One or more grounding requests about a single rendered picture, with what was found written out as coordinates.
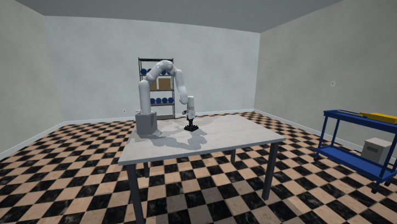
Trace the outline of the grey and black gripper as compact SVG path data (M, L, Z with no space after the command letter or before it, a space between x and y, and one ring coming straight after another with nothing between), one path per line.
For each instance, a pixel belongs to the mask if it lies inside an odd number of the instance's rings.
M189 121L189 125L192 125L192 121L195 118L195 109L192 110L187 109L186 118Z

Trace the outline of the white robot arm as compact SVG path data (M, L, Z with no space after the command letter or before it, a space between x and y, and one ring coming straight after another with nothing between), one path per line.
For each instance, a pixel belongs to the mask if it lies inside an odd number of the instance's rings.
M188 96L185 83L184 83L184 76L181 70L178 70L176 67L173 66L173 63L168 60L162 60L158 62L145 76L145 78L139 82L139 95L140 95L140 108L136 110L136 112L140 115L149 115L152 114L151 111L151 102L150 102L150 86L154 83L154 81L158 78L158 76L162 73L162 71L166 70L172 76L175 77L175 82L177 89L179 91L179 101L182 104L187 104L187 109L192 110L194 109L194 97ZM174 73L174 75L173 75ZM147 77L147 78L146 78ZM153 82L151 82L153 81Z

